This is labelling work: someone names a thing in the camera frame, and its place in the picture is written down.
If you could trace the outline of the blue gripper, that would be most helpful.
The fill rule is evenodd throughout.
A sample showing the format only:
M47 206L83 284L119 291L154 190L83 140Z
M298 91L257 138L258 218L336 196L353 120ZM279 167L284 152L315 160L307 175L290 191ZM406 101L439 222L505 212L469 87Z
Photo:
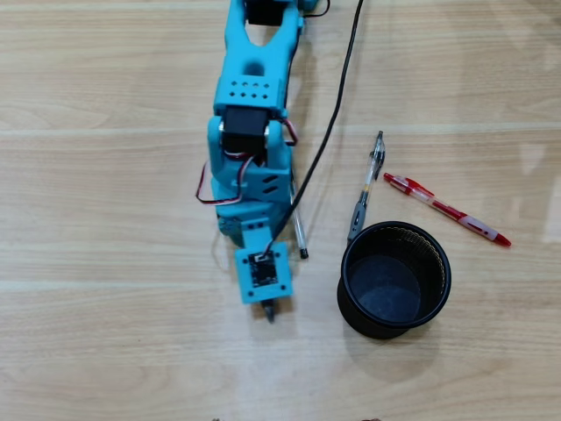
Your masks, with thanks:
M247 234L257 237L250 240L251 245L268 245L289 206L289 198L282 201L224 199L216 205L218 229L236 245L244 245Z

